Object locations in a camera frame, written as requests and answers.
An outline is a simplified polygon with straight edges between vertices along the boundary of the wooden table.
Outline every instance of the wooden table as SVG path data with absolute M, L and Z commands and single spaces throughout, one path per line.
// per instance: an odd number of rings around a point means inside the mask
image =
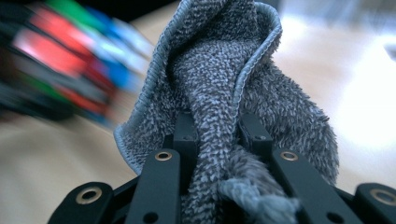
M 176 7 L 133 25 L 155 43 Z M 378 182 L 396 188 L 396 64 L 380 39 L 286 17 L 283 26 L 276 64 L 331 118 L 341 160 L 338 187 L 353 192 L 359 183 Z M 0 124 L 0 223 L 45 223 L 73 188 L 90 181 L 116 188 L 134 177 L 112 131 L 85 119 L 23 117 Z

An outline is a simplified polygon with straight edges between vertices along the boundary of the towel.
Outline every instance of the towel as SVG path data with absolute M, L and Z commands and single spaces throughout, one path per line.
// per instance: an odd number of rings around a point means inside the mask
M 132 115 L 114 136 L 140 175 L 147 155 L 175 130 L 178 113 L 190 110 L 199 155 L 182 197 L 183 223 L 221 223 L 227 201 L 245 211 L 246 223 L 296 222 L 298 200 L 237 144 L 244 114 L 260 119 L 275 147 L 302 153 L 335 184 L 328 117 L 272 60 L 281 33 L 276 11 L 253 0 L 183 0 L 164 29 Z

